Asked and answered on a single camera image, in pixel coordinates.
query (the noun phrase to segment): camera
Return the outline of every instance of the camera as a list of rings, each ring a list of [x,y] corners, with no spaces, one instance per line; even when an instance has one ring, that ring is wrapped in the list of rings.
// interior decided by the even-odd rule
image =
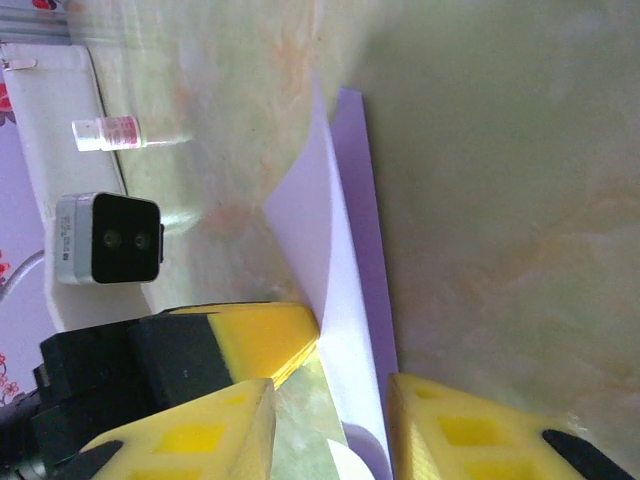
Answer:
[[[54,270],[66,284],[150,282],[162,263],[164,227],[149,200],[92,192],[56,204]]]

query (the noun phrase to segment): cable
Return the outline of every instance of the cable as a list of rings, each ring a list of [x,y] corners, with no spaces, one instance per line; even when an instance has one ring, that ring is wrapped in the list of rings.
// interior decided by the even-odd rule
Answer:
[[[7,282],[4,285],[0,286],[0,303],[2,303],[2,301],[7,296],[9,296],[11,290],[16,287],[18,282],[22,280],[22,278],[24,278],[24,276],[29,273],[33,269],[33,267],[42,262],[42,260],[44,260],[44,250],[40,250],[34,253],[24,262],[22,262],[22,264],[18,268],[15,269]]]

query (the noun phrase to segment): camera lens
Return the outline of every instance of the camera lens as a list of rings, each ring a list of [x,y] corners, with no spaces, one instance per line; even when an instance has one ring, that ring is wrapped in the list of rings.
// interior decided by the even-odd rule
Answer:
[[[107,230],[107,232],[102,237],[102,241],[104,242],[107,248],[118,248],[122,243],[122,238],[118,232],[114,232],[113,230]]]
[[[146,233],[139,233],[136,235],[136,247],[138,247],[140,250],[146,250],[149,248],[149,244],[151,243],[151,241],[149,240],[149,235],[147,235]]]

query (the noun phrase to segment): floral wallpaper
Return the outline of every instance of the floral wallpaper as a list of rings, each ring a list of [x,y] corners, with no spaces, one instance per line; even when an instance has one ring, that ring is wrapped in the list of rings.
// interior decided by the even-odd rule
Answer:
[[[17,382],[12,382],[9,378],[6,363],[7,357],[0,353],[0,405],[5,406],[11,399],[20,392]]]
[[[0,83],[0,127],[7,120],[11,123],[16,123],[16,117],[13,116],[9,94],[7,93],[7,86],[4,83]]]
[[[0,72],[0,406],[35,387],[39,344],[55,328],[44,296],[44,232]]]
[[[81,0],[31,0],[31,4],[38,10],[65,10],[80,13],[83,10]]]
[[[63,0],[0,0],[0,7],[24,8],[32,10],[63,9]]]

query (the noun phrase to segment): small bottle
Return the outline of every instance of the small bottle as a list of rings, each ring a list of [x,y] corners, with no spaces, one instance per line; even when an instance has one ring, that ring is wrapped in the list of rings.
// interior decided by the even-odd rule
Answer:
[[[128,150],[147,145],[136,117],[101,117],[71,122],[76,145],[81,152]]]

